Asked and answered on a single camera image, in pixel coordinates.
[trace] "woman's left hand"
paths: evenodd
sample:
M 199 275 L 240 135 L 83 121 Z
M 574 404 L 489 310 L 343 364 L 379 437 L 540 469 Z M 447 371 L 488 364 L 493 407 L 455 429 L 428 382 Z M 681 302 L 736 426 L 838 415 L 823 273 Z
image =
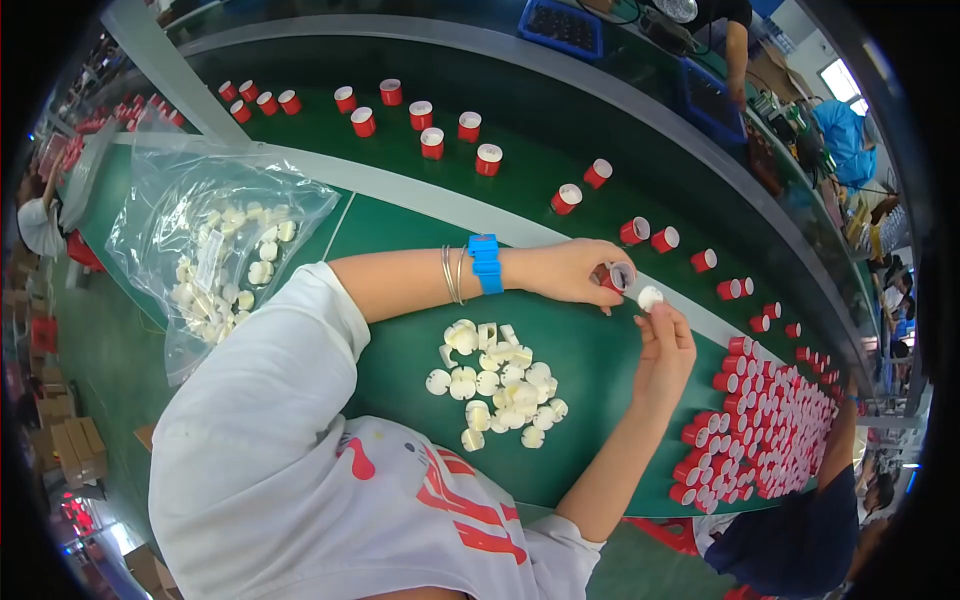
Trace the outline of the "woman's left hand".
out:
M 563 302 L 595 304 L 608 316 L 610 307 L 622 304 L 623 297 L 593 282 L 593 270 L 597 265 L 618 261 L 636 270 L 634 261 L 616 245 L 586 238 L 542 248 L 504 249 L 501 258 L 505 288 Z

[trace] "dark blue shirt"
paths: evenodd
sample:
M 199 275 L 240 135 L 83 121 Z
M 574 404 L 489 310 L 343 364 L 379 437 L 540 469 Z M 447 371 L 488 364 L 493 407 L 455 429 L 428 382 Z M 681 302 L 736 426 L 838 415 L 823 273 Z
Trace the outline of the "dark blue shirt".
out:
M 733 520 L 704 560 L 765 595 L 807 598 L 844 581 L 859 534 L 853 465 L 822 492 L 786 496 L 778 507 Z

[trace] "woman's right hand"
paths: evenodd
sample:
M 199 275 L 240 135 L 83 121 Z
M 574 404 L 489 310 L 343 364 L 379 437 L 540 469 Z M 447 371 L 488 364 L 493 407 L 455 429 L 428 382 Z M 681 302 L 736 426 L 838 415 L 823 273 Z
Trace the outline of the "woman's right hand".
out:
M 697 347 L 686 317 L 667 303 L 655 304 L 650 317 L 634 317 L 643 350 L 634 376 L 634 402 L 668 413 L 680 402 L 697 360 Z

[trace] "blue shirt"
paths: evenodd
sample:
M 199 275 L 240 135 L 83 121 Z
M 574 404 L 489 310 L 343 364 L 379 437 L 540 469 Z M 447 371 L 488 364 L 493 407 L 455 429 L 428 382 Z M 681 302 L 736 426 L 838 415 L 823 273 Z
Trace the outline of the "blue shirt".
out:
M 839 100 L 827 100 L 813 110 L 824 141 L 837 163 L 844 185 L 863 187 L 876 174 L 876 147 L 863 149 L 863 117 Z M 848 190 L 850 195 L 856 190 Z

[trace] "hand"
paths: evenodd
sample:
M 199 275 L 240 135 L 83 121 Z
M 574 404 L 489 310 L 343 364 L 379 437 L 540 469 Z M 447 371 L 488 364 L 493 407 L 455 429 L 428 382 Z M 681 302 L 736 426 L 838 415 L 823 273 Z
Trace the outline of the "hand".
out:
M 667 303 L 655 304 L 649 319 L 636 316 L 634 321 L 643 340 L 634 375 L 634 402 L 653 404 L 672 414 L 697 360 L 690 325 Z
M 543 248 L 504 249 L 500 254 L 504 287 L 563 302 L 595 304 L 608 316 L 610 307 L 622 304 L 623 297 L 594 283 L 590 275 L 605 262 L 623 261 L 634 267 L 634 261 L 614 244 L 585 238 Z

